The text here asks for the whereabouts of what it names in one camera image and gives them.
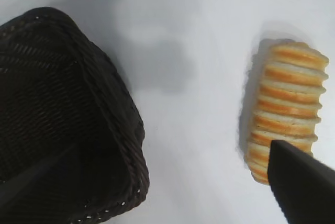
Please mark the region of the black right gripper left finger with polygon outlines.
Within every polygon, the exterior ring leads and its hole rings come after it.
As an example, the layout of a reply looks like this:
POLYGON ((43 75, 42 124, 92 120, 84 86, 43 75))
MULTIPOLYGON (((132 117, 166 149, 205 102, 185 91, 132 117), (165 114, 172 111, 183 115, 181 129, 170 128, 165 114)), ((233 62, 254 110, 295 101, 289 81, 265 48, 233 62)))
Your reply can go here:
POLYGON ((71 223, 85 211, 80 148, 73 144, 1 185, 1 223, 71 223))

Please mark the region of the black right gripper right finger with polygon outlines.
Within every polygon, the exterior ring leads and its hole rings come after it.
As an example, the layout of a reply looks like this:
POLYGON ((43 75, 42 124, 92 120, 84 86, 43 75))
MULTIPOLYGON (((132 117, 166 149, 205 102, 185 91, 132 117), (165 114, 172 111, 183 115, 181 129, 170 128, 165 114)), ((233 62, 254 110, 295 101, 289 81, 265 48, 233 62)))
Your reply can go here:
POLYGON ((334 223, 334 170, 290 143, 274 140, 267 175, 288 223, 334 223))

